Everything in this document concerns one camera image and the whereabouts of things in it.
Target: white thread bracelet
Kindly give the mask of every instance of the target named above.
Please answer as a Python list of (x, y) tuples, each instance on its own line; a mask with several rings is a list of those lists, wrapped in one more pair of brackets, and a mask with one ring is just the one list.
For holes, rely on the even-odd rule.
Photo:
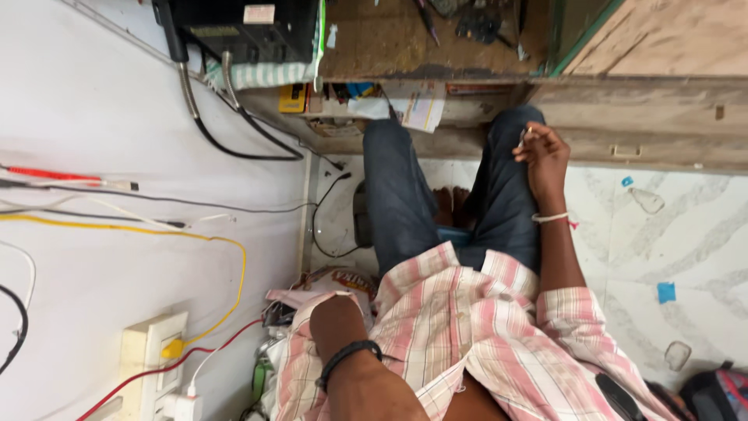
[(556, 219), (566, 218), (567, 216), (568, 216), (568, 212), (559, 213), (558, 215), (553, 215), (553, 216), (540, 216), (540, 213), (536, 213), (531, 217), (531, 219), (533, 220), (533, 222), (542, 224), (544, 222), (550, 222), (550, 221), (555, 221)]

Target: yellow plug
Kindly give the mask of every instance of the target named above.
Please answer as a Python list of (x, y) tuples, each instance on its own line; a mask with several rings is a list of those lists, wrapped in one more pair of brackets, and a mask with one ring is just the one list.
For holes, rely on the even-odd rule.
[(166, 348), (161, 350), (161, 356), (164, 358), (179, 358), (182, 356), (182, 351), (185, 349), (185, 343), (181, 339), (175, 339), (171, 341)]

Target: backpack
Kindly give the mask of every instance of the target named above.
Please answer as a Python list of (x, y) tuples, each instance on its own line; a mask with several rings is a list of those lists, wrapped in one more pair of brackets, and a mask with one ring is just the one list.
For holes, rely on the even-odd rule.
[(748, 421), (748, 374), (731, 368), (725, 361), (717, 370), (694, 375), (681, 389), (699, 421)]

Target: black wristband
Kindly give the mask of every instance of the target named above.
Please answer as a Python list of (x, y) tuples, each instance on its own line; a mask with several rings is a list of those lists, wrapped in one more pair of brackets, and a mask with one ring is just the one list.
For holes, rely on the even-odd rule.
[(317, 387), (320, 387), (322, 390), (327, 393), (327, 382), (330, 380), (330, 373), (335, 369), (335, 367), (340, 364), (340, 361), (343, 361), (347, 356), (353, 354), (357, 351), (362, 350), (368, 350), (372, 351), (376, 355), (376, 359), (381, 361), (381, 349), (379, 348), (379, 345), (376, 344), (374, 341), (356, 341), (353, 342), (350, 345), (346, 345), (343, 348), (340, 349), (335, 355), (332, 356), (332, 358), (328, 361), (325, 368), (322, 370), (322, 374), (319, 376), (319, 378), (314, 382)]

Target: striped cloth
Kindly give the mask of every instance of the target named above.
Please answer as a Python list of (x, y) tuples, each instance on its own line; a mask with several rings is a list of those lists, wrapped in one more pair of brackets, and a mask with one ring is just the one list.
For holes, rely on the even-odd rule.
[[(624, 387), (648, 420), (677, 420), (605, 332), (589, 289), (537, 291), (537, 275), (512, 257), (488, 251), (476, 272), (443, 243), (384, 276), (370, 338), (431, 420), (444, 418), (465, 370), (512, 420), (620, 420), (595, 383), (599, 372)], [(274, 420), (329, 420), (326, 394), (314, 385), (322, 363), (309, 318), (335, 294), (344, 293), (298, 310), (278, 367)]]

